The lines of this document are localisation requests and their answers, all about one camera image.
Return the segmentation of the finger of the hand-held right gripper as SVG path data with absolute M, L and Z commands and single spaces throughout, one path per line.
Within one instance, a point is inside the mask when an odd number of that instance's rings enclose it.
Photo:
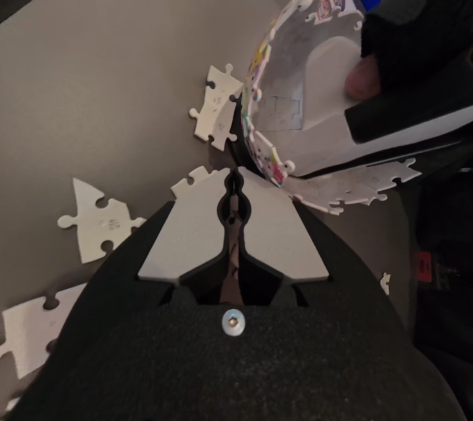
M 308 179 L 324 172 L 414 157 L 455 146 L 472 136 L 472 106 L 366 143 L 356 143 L 344 113 L 357 105 L 343 90 L 345 75 L 358 60 L 360 47 L 351 39 L 331 38 L 304 46 L 298 54 L 274 47 L 262 75 L 259 130 L 276 131 L 263 119 L 263 106 L 283 113 L 297 104 L 299 128 L 278 130 L 279 157 L 295 165 L 293 174 Z

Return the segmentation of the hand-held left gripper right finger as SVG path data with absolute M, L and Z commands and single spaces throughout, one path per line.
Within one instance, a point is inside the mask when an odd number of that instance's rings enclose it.
M 293 200 L 239 167 L 238 283 L 245 305 L 269 305 L 281 286 L 326 281 L 329 272 Z

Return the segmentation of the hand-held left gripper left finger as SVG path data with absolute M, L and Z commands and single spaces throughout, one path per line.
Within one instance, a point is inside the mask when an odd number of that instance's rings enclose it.
M 199 304 L 218 305 L 228 275 L 225 227 L 233 171 L 196 168 L 171 187 L 174 204 L 138 272 L 141 281 L 188 288 Z

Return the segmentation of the partly built white puzzle ball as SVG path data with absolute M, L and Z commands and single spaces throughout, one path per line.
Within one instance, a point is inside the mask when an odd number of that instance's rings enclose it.
M 292 0 L 271 23 L 242 94 L 246 148 L 259 173 L 293 200 L 339 215 L 340 204 L 386 200 L 382 192 L 421 176 L 397 136 L 357 143 L 344 91 L 360 56 L 363 15 L 335 0 Z

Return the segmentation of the puzzle pieces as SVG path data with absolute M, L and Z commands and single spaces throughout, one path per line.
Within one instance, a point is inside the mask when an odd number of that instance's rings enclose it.
M 242 83 L 232 76 L 232 70 L 230 63 L 226 64 L 225 72 L 210 66 L 202 109 L 200 112 L 189 111 L 189 115 L 197 120 L 194 134 L 202 140 L 211 136 L 211 146 L 221 152 L 227 141 L 230 144 L 236 141 L 236 135 L 230 132 L 236 104 L 230 96 L 238 98 Z M 145 222 L 142 217 L 132 219 L 127 205 L 116 199 L 109 199 L 103 208 L 98 207 L 97 201 L 104 193 L 78 178 L 73 178 L 73 188 L 77 215 L 61 216 L 57 226 L 62 229 L 76 226 L 83 264 L 104 258 L 106 253 L 101 247 L 104 242 L 111 242 L 115 250 L 132 234 L 133 228 L 139 228 Z M 40 296 L 1 312 L 5 341 L 1 344 L 0 354 L 1 357 L 12 355 L 17 379 L 28 377 L 45 364 L 50 355 L 47 345 L 58 338 L 85 287 L 83 283 L 57 292 L 58 305 L 50 310 L 44 308 L 46 296 Z

